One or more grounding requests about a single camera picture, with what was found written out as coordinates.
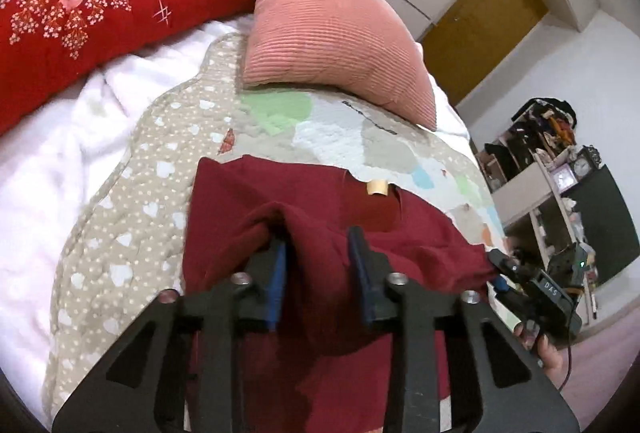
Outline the right hand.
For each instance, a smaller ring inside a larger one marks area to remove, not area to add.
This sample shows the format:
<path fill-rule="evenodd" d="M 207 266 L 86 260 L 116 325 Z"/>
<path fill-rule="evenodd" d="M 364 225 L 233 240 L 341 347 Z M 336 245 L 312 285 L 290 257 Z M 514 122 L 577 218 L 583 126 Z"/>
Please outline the right hand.
<path fill-rule="evenodd" d="M 524 349 L 535 354 L 549 379 L 559 379 L 563 370 L 563 356 L 549 342 L 547 335 L 541 335 L 536 339 L 533 332 L 526 329 L 524 323 L 519 323 L 513 329 L 513 334 L 518 338 Z"/>

